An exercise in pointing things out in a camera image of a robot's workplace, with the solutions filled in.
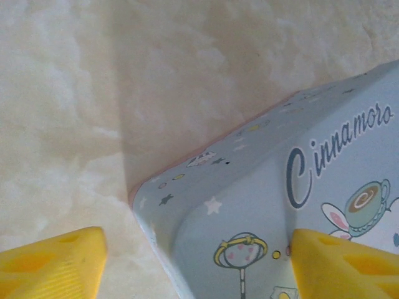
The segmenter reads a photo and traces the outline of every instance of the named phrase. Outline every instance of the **teacup illustration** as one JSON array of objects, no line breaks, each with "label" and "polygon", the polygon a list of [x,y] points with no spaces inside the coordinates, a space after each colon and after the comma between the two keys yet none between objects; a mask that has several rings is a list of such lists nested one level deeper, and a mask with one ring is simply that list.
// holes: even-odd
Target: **teacup illustration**
[{"label": "teacup illustration", "polygon": [[345,212],[332,204],[322,204],[322,211],[339,228],[331,235],[351,239],[372,229],[387,211],[390,183],[373,181],[358,189],[347,201]]}]

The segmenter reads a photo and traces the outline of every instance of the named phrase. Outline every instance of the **floor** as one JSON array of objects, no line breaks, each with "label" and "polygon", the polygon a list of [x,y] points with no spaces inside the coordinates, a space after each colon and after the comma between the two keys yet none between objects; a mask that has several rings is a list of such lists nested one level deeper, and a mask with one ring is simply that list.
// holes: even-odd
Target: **floor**
[{"label": "floor", "polygon": [[127,204],[289,94],[399,59],[397,0],[2,0],[0,250],[90,225],[98,298],[176,298]]}]

